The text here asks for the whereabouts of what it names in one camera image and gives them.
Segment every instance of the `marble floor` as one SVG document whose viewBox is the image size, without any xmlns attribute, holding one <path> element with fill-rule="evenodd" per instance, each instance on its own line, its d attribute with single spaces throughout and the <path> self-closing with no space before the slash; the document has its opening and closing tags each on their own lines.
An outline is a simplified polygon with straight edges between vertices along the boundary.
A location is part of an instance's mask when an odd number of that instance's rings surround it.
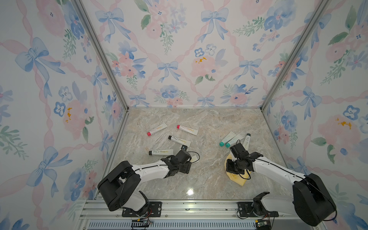
<svg viewBox="0 0 368 230">
<path fill-rule="evenodd" d="M 130 108 L 113 168 L 121 161 L 147 164 L 161 156 L 149 156 L 149 150 L 174 149 L 181 144 L 168 140 L 169 135 L 192 141 L 188 151 L 201 158 L 192 164 L 189 174 L 155 179 L 138 188 L 148 199 L 253 199 L 264 191 L 289 195 L 278 183 L 266 176 L 251 173 L 251 180 L 240 186 L 226 175 L 224 161 L 230 150 L 219 142 L 230 132 L 245 137 L 251 134 L 249 152 L 257 151 L 277 164 L 285 166 L 266 121 L 259 109 L 139 109 Z M 147 132 L 165 122 L 167 128 L 148 137 Z M 178 124 L 199 130 L 192 135 L 176 128 Z"/>
</svg>

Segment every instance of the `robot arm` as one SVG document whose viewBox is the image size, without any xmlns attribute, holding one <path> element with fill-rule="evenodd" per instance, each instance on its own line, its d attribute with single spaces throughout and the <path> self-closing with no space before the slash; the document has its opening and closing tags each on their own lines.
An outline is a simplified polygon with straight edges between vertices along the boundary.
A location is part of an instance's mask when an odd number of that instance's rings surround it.
<svg viewBox="0 0 368 230">
<path fill-rule="evenodd" d="M 227 160 L 226 171 L 233 174 L 244 174 L 245 170 L 261 173 L 293 193 L 292 197 L 271 195 L 269 192 L 259 194 L 253 199 L 258 215 L 280 211 L 298 215 L 305 223 L 317 226 L 336 211 L 334 201 L 317 175 L 297 173 L 258 152 L 248 153 L 241 143 L 230 150 L 236 160 Z"/>
<path fill-rule="evenodd" d="M 144 215 L 149 201 L 136 188 L 141 183 L 157 178 L 166 178 L 178 172 L 189 173 L 191 156 L 182 146 L 175 156 L 144 165 L 131 165 L 128 161 L 121 162 L 98 184 L 103 199 L 110 211 L 121 207 L 130 208 L 139 215 Z"/>
</svg>

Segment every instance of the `black cable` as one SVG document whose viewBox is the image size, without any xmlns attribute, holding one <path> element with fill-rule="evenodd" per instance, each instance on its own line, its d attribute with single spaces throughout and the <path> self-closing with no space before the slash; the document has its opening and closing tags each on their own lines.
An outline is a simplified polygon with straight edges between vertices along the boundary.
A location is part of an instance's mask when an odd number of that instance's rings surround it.
<svg viewBox="0 0 368 230">
<path fill-rule="evenodd" d="M 330 199 L 325 195 L 325 194 L 323 194 L 318 188 L 316 188 L 313 184 L 311 184 L 311 183 L 309 183 L 306 179 L 304 179 L 303 177 L 300 177 L 300 176 L 298 176 L 298 175 L 295 175 L 294 173 L 291 173 L 291 172 L 289 172 L 289 171 L 287 171 L 287 170 L 285 170 L 285 169 L 283 169 L 283 168 L 281 168 L 281 167 L 279 167 L 279 166 L 277 166 L 277 165 L 275 165 L 275 164 L 272 164 L 271 162 L 268 162 L 268 161 L 265 161 L 265 160 L 262 160 L 262 159 L 258 159 L 258 158 L 251 158 L 251 159 L 253 159 L 253 160 L 261 160 L 261 161 L 263 161 L 263 162 L 266 162 L 266 163 L 268 163 L 268 164 L 271 164 L 271 165 L 273 165 L 273 166 L 276 166 L 276 167 L 278 167 L 279 169 L 281 169 L 281 170 L 283 170 L 283 171 L 285 171 L 285 172 L 288 172 L 288 173 L 290 173 L 291 175 L 293 175 L 293 176 L 296 176 L 296 177 L 299 177 L 300 179 L 302 179 L 302 180 L 304 180 L 304 181 L 306 181 L 308 184 L 310 184 L 313 188 L 315 188 L 318 192 L 320 192 L 327 200 L 328 200 L 328 202 L 330 202 L 330 204 L 332 205 L 332 208 L 333 208 L 333 210 L 335 211 L 335 217 L 334 218 L 332 218 L 332 219 L 329 219 L 329 220 L 323 220 L 323 221 L 332 221 L 332 220 L 334 220 L 334 219 L 336 219 L 336 217 L 337 217 L 337 209 L 335 208 L 335 206 L 333 205 L 333 203 L 330 201 Z"/>
<path fill-rule="evenodd" d="M 249 213 L 249 215 L 248 215 L 246 218 L 241 218 L 241 217 L 238 215 L 239 210 L 238 210 L 238 211 L 236 211 L 236 215 L 238 216 L 238 218 L 239 218 L 239 219 L 245 220 L 245 219 L 247 219 L 248 217 L 250 217 L 250 216 L 252 215 L 253 210 L 254 210 L 254 207 L 253 207 L 253 209 L 251 210 L 251 212 Z"/>
<path fill-rule="evenodd" d="M 198 154 L 198 160 L 196 160 L 195 162 L 199 161 L 199 159 L 201 158 L 199 153 L 197 153 L 197 154 Z"/>
</svg>

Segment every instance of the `white tube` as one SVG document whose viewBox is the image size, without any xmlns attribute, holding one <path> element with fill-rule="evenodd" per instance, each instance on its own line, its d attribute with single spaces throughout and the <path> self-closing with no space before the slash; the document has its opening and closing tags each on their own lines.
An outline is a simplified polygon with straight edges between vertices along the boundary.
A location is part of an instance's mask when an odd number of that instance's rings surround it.
<svg viewBox="0 0 368 230">
<path fill-rule="evenodd" d="M 220 146 L 224 146 L 229 140 L 231 140 L 234 136 L 236 136 L 235 133 L 230 132 L 229 134 L 226 135 L 226 137 L 220 142 Z"/>
<path fill-rule="evenodd" d="M 174 155 L 173 149 L 164 149 L 164 150 L 152 150 L 148 152 L 148 155 L 152 156 L 171 156 Z"/>
<path fill-rule="evenodd" d="M 190 143 L 192 143 L 191 141 L 187 141 L 178 137 L 174 137 L 174 136 L 169 136 L 169 140 L 172 140 L 176 143 L 182 144 L 182 145 L 186 145 L 188 147 L 190 147 Z"/>
<path fill-rule="evenodd" d="M 243 143 L 243 146 L 244 146 L 245 150 L 247 150 L 247 151 L 248 151 L 248 148 L 249 148 L 249 142 L 250 141 L 251 141 L 251 134 L 247 133 L 247 135 L 245 136 L 244 143 Z"/>
<path fill-rule="evenodd" d="M 147 135 L 148 136 L 151 136 L 152 134 L 154 134 L 154 133 L 156 133 L 156 132 L 158 132 L 158 131 L 160 131 L 160 130 L 163 130 L 164 128 L 166 128 L 167 127 L 167 125 L 165 124 L 165 123 L 162 123 L 162 124 L 160 124 L 158 127 L 156 127 L 156 128 L 154 128 L 154 129 L 152 129 L 151 131 L 149 131 L 148 133 L 147 133 Z"/>
<path fill-rule="evenodd" d="M 229 142 L 225 145 L 227 148 L 229 148 L 230 146 L 232 146 L 232 145 L 235 145 L 236 144 L 236 142 L 238 141 L 238 140 L 243 140 L 243 136 L 242 135 L 240 135 L 240 134 L 237 134 L 236 136 L 234 136 L 231 140 L 229 140 Z"/>
<path fill-rule="evenodd" d="M 195 130 L 195 129 L 192 129 L 192 128 L 188 128 L 188 127 L 185 127 L 185 126 L 182 126 L 182 125 L 178 125 L 177 128 L 180 129 L 180 130 L 183 130 L 185 132 L 194 134 L 196 136 L 198 134 L 198 130 Z"/>
</svg>

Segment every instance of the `floral wallpaper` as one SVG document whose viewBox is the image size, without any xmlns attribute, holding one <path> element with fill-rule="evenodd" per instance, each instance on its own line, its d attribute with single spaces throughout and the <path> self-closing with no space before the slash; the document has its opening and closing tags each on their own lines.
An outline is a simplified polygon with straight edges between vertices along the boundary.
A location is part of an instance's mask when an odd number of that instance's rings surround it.
<svg viewBox="0 0 368 230">
<path fill-rule="evenodd" d="M 368 1 L 333 0 L 265 110 L 288 166 L 334 199 L 328 229 L 368 229 L 367 69 Z"/>
<path fill-rule="evenodd" d="M 0 9 L 0 229 L 74 229 L 124 110 L 70 1 Z"/>
<path fill-rule="evenodd" d="M 129 106 L 260 107 L 319 0 L 82 2 Z"/>
</svg>

